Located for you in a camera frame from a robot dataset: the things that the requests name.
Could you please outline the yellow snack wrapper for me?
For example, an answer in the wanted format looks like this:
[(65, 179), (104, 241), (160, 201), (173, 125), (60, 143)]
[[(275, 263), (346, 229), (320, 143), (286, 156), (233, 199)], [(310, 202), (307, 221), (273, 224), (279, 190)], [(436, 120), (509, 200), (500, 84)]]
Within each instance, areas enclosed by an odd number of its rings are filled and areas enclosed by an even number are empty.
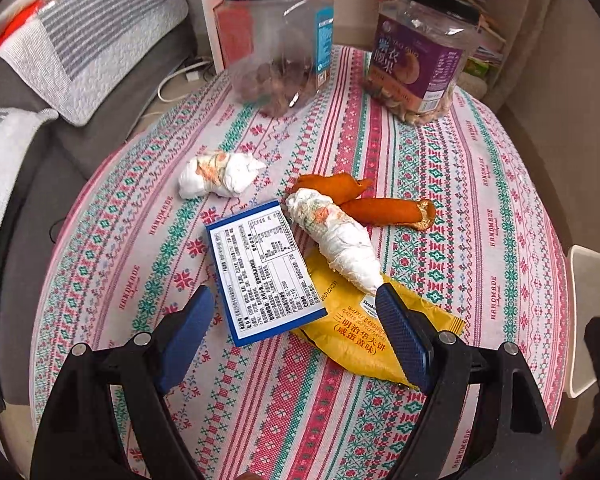
[(306, 267), (327, 314), (294, 332), (353, 374), (413, 387), (381, 326), (375, 298), (333, 271), (317, 249), (306, 256)]

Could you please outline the blue white paper box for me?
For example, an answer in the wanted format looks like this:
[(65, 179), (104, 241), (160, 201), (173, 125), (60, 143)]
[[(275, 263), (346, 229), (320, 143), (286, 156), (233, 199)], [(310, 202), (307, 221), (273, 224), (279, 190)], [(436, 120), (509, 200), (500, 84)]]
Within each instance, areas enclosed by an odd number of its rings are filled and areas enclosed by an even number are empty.
[(210, 223), (207, 233), (235, 346), (327, 314), (277, 200)]

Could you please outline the orange peel long piece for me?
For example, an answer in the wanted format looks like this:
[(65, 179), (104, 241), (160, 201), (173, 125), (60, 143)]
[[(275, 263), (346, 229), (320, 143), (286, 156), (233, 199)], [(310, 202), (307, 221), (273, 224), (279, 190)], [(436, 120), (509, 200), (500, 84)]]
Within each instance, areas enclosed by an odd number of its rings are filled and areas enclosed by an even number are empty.
[(426, 231), (437, 217), (431, 200), (400, 200), (400, 198), (358, 198), (340, 205), (340, 209), (366, 226), (407, 226)]

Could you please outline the long white tissue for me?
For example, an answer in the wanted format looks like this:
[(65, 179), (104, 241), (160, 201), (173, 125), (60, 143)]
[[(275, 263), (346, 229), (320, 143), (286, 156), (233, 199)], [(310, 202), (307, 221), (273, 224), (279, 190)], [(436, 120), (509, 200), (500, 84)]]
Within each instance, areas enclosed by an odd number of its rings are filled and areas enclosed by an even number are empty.
[(330, 197), (309, 188), (290, 194), (286, 207), (291, 220), (314, 240), (333, 271), (361, 292), (376, 295), (384, 278), (365, 228)]

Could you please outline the small white tissue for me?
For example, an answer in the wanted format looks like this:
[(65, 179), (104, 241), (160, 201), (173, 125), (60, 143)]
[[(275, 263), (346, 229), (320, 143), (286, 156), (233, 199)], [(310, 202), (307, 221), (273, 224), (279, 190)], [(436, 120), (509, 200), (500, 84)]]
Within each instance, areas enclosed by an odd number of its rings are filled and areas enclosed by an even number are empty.
[(265, 163), (251, 154), (219, 151), (199, 155), (189, 159), (178, 177), (178, 194), (183, 200), (208, 194), (237, 197), (265, 168)]

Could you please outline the white trash bin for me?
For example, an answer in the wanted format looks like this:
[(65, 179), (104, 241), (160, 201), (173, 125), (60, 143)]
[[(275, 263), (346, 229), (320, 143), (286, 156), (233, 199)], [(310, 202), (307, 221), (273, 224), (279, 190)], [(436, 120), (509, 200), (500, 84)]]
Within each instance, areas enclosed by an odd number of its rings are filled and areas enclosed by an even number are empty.
[(569, 336), (564, 393), (575, 399), (596, 383), (585, 327), (600, 318), (600, 252), (580, 245), (567, 255)]

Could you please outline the patterned pink green tablecloth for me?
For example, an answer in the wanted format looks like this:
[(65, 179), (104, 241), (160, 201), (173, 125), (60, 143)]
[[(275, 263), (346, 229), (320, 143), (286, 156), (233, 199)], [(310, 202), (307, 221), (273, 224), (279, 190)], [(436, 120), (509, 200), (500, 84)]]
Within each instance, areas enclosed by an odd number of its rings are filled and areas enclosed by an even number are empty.
[[(36, 315), (31, 417), (40, 420), (72, 347), (121, 346), (208, 287), (214, 315), (166, 395), (202, 475), (380, 479), (424, 407), (374, 317), (374, 297), (320, 237), (355, 218), (365, 261), (412, 308), (443, 310), (466, 344), (516, 344), (549, 418), (568, 347), (566, 258), (512, 140), (489, 107), (455, 90), (434, 122), (399, 122), (363, 88), (367, 52), (338, 47), (326, 87), (274, 118), (215, 77), (109, 155), (62, 227)], [(275, 202), (326, 316), (234, 343), (209, 228)]]

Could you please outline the grey sofa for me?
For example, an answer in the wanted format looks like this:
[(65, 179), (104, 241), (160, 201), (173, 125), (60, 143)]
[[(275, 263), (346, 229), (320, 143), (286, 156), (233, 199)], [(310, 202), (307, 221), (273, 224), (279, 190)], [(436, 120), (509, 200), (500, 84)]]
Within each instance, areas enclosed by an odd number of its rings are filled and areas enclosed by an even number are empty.
[(42, 125), (24, 156), (0, 227), (0, 413), (29, 402), (33, 323), (52, 229), (60, 226), (88, 179), (131, 135), (158, 83), (197, 51), (189, 21), (160, 39), (117, 84), (83, 127), (58, 118)]

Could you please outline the grey striped quilted cover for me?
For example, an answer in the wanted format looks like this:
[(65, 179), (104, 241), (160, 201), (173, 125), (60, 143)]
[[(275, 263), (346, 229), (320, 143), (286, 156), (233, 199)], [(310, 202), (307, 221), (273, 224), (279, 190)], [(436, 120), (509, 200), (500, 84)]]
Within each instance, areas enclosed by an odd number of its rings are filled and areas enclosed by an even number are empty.
[(0, 61), (71, 125), (187, 18), (186, 0), (52, 0), (0, 47)]

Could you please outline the clear jar purple label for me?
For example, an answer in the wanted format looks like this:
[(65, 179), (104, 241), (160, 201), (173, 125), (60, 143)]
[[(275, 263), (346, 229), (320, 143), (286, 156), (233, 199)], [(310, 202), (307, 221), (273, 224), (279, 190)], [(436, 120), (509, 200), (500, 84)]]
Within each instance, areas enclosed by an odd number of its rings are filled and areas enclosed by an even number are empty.
[(466, 0), (385, 0), (364, 79), (367, 92), (400, 122), (444, 115), (469, 55), (480, 11)]

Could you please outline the red orange pillow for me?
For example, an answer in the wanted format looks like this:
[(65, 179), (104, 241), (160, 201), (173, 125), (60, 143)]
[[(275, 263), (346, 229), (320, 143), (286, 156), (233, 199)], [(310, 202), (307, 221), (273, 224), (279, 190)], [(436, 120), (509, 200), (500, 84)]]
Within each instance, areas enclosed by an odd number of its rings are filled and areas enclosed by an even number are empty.
[(0, 47), (9, 36), (20, 29), (20, 27), (42, 6), (42, 0), (34, 0), (27, 6), (23, 6), (17, 13), (0, 26)]

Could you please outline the clear jar blue label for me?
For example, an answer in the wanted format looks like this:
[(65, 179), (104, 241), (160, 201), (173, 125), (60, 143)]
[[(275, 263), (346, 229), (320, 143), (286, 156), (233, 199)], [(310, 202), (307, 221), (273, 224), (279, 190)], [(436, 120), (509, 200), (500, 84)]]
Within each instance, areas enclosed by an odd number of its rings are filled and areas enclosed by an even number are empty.
[(301, 110), (328, 83), (332, 0), (222, 0), (213, 14), (240, 102), (279, 118)]

